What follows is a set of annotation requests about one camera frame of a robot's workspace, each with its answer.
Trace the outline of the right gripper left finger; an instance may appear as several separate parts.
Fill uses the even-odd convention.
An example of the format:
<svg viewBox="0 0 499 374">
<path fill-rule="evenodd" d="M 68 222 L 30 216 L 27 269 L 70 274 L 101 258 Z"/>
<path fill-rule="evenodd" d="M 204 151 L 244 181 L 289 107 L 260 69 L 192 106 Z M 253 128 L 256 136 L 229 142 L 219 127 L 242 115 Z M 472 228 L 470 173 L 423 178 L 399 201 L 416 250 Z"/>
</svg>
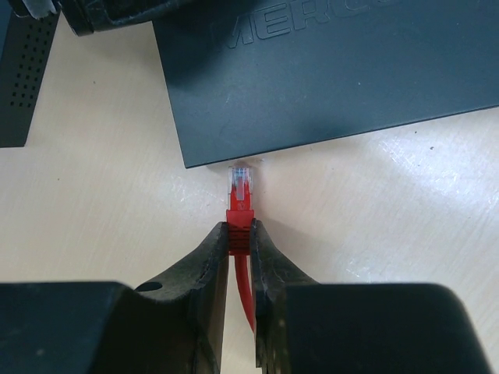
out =
<svg viewBox="0 0 499 374">
<path fill-rule="evenodd" d="M 218 373 L 228 226 L 137 288 L 114 281 L 4 283 L 4 373 Z"/>
</svg>

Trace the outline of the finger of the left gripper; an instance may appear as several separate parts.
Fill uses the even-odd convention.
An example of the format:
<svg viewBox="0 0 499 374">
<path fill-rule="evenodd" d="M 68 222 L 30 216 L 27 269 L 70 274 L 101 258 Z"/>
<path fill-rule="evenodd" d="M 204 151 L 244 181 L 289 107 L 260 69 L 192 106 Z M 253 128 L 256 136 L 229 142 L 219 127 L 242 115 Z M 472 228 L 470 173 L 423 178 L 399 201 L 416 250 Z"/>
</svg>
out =
<svg viewBox="0 0 499 374">
<path fill-rule="evenodd" d="M 217 20 L 247 11 L 248 1 L 59 1 L 62 13 L 78 36 L 141 23 Z"/>
</svg>

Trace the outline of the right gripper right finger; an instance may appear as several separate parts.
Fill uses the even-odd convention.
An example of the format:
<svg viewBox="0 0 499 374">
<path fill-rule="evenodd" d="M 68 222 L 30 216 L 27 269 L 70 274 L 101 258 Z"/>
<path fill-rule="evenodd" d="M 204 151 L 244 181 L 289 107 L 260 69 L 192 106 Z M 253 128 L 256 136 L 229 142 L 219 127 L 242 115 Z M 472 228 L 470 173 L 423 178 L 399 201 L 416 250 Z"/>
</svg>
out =
<svg viewBox="0 0 499 374">
<path fill-rule="evenodd" d="M 322 284 L 250 230 L 256 364 L 265 373 L 489 373 L 461 300 L 439 284 Z"/>
</svg>

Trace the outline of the black network switch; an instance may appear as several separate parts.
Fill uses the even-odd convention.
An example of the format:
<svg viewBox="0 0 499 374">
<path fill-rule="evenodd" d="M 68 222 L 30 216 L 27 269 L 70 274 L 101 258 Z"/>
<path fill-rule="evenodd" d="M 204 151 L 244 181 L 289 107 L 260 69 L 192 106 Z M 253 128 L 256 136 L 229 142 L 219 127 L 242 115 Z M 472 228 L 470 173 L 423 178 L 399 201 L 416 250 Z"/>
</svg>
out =
<svg viewBox="0 0 499 374">
<path fill-rule="evenodd" d="M 58 14 L 18 17 L 1 2 L 1 147 L 23 147 L 48 63 Z"/>
<path fill-rule="evenodd" d="M 187 168 L 498 104 L 495 1 L 198 1 L 153 26 Z"/>
</svg>

